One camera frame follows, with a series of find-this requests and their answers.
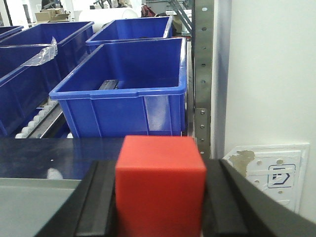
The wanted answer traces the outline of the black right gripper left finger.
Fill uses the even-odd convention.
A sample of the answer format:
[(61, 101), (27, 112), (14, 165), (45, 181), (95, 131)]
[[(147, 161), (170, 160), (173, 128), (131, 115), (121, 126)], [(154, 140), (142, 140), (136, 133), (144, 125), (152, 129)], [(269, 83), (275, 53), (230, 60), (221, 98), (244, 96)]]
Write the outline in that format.
[(115, 237), (115, 160), (94, 161), (37, 237)]

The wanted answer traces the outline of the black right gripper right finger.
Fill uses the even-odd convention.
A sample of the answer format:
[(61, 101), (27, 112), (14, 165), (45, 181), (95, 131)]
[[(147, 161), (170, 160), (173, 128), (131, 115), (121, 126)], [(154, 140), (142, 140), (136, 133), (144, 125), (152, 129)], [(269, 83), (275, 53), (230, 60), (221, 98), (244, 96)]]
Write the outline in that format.
[(204, 159), (205, 237), (314, 237), (315, 223), (290, 211), (247, 181), (223, 159)]

